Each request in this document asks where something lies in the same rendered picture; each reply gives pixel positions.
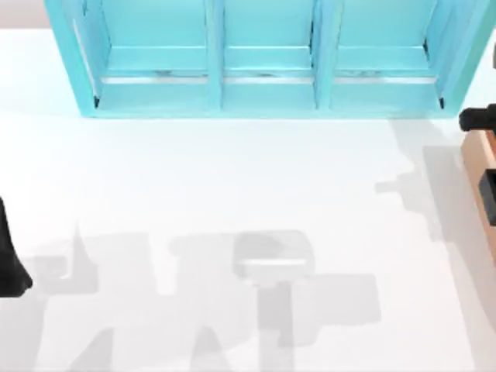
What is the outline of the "light blue rack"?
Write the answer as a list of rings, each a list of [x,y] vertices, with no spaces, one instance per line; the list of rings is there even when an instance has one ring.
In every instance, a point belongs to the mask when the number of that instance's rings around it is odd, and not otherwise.
[[[496,0],[43,0],[88,118],[456,116]]]

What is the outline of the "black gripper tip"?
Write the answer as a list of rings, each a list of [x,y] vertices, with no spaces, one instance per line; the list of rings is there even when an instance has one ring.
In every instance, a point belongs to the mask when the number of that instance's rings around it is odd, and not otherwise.
[[[0,298],[20,298],[32,286],[33,279],[13,245],[5,204],[0,197]]]
[[[460,128],[464,132],[488,130],[496,132],[496,103],[485,108],[465,108],[459,114]]]

